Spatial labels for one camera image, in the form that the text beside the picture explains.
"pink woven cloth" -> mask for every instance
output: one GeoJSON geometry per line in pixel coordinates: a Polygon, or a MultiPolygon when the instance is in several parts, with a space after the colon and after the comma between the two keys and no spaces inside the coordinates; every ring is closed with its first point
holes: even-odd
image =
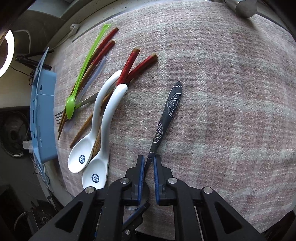
{"type": "MultiPolygon", "coordinates": [[[[159,57],[129,86],[115,112],[107,185],[135,166],[139,154],[147,157],[168,93],[179,80],[182,100],[158,151],[163,165],[189,186],[211,186],[259,232],[289,212],[296,193],[296,56],[291,35],[258,15],[237,18],[214,2],[161,3],[106,23],[119,28],[116,45],[86,97],[123,68],[133,48],[141,50],[135,65],[151,53],[159,57]]],[[[101,28],[53,56],[58,74],[55,113],[64,109],[101,28]]],[[[68,170],[69,145],[92,110],[93,105],[80,108],[74,127],[56,141],[62,178],[74,196],[83,189],[82,172],[68,170]]],[[[147,183],[151,207],[138,230],[174,239],[173,209],[156,206],[152,168],[147,183]]]]}

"spoon bowl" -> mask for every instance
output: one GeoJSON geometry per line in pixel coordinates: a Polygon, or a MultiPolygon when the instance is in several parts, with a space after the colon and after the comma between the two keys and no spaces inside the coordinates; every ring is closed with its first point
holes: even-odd
{"type": "Polygon", "coordinates": [[[75,96],[76,92],[73,92],[68,98],[66,102],[66,114],[67,118],[70,120],[73,116],[74,113],[74,108],[75,108],[75,96]]]}
{"type": "Polygon", "coordinates": [[[106,173],[108,173],[108,162],[104,161],[104,158],[96,158],[96,161],[91,161],[82,175],[83,188],[90,186],[96,189],[104,188],[107,181],[106,173]]]}
{"type": "Polygon", "coordinates": [[[76,145],[78,145],[79,147],[83,146],[83,148],[80,148],[80,151],[70,152],[68,158],[68,168],[70,172],[78,173],[86,167],[92,156],[95,141],[96,140],[91,138],[88,133],[84,138],[77,142],[76,145]]]}
{"type": "Polygon", "coordinates": [[[110,154],[109,140],[111,121],[114,112],[124,94],[127,92],[127,89],[128,87],[126,84],[118,85],[106,106],[101,127],[101,149],[83,172],[83,188],[91,186],[96,189],[101,189],[106,185],[110,154]]]}

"white cable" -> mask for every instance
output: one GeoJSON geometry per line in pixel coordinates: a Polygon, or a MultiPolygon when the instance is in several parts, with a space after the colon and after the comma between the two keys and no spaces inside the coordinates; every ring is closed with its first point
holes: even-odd
{"type": "Polygon", "coordinates": [[[77,33],[79,29],[79,24],[78,23],[74,23],[74,24],[71,24],[70,26],[70,33],[68,34],[68,36],[62,41],[60,42],[59,44],[57,44],[55,47],[51,48],[50,50],[54,50],[55,48],[61,46],[63,43],[65,43],[71,36],[73,36],[74,34],[77,33]]]}
{"type": "Polygon", "coordinates": [[[18,33],[18,32],[26,32],[29,36],[29,53],[31,52],[31,34],[28,30],[26,29],[20,29],[20,30],[16,30],[16,31],[13,31],[14,33],[18,33]]]}

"metal screw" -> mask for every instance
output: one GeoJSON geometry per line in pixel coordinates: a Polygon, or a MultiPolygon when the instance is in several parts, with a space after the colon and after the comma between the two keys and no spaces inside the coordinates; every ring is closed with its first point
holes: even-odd
{"type": "Polygon", "coordinates": [[[85,189],[85,192],[88,193],[88,194],[93,193],[94,192],[94,187],[87,187],[85,189]]]}
{"type": "Polygon", "coordinates": [[[178,180],[177,180],[176,178],[174,178],[174,177],[171,177],[171,178],[168,179],[168,182],[169,182],[170,184],[175,184],[177,181],[178,181],[178,180]]]}
{"type": "Polygon", "coordinates": [[[127,177],[123,177],[123,178],[120,179],[120,182],[122,184],[127,184],[127,183],[129,183],[129,179],[127,177]]]}
{"type": "Polygon", "coordinates": [[[204,192],[205,192],[206,194],[210,194],[210,193],[213,192],[213,189],[210,188],[210,187],[205,187],[205,188],[204,188],[204,192]]]}

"chopstick tip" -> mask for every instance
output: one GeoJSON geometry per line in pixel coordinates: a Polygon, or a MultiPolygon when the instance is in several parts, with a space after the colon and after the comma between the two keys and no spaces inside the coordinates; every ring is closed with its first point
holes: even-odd
{"type": "Polygon", "coordinates": [[[158,59],[158,56],[155,53],[153,53],[151,56],[152,56],[152,58],[158,59]]]}
{"type": "Polygon", "coordinates": [[[132,52],[136,52],[138,54],[140,53],[140,50],[138,48],[134,48],[132,52]]]}

